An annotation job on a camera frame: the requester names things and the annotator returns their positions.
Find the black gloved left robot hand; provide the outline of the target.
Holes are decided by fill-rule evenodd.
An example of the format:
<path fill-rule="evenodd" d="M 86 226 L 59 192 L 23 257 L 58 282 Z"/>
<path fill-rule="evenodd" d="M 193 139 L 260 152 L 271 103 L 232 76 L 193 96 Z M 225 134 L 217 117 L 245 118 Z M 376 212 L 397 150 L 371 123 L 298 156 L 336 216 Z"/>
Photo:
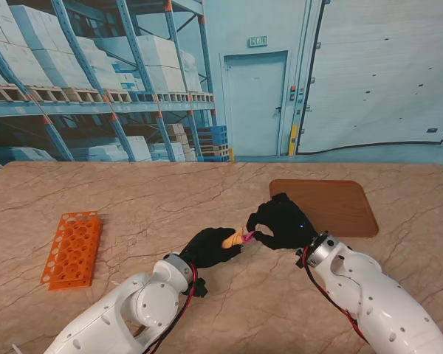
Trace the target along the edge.
<path fill-rule="evenodd" d="M 242 245 L 224 249 L 223 242 L 235 233 L 230 228 L 207 228 L 196 234 L 179 253 L 186 262 L 195 268 L 210 268 L 224 263 L 241 253 Z"/>

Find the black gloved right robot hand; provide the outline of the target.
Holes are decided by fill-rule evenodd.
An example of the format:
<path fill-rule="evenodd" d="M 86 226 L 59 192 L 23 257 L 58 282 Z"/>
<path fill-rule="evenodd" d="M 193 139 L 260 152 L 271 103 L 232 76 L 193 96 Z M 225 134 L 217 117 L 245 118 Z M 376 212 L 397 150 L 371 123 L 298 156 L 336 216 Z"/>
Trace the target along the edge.
<path fill-rule="evenodd" d="M 257 241 L 272 250 L 303 248 L 317 237 L 309 219 L 285 192 L 262 203 L 249 216 L 246 227 Z"/>

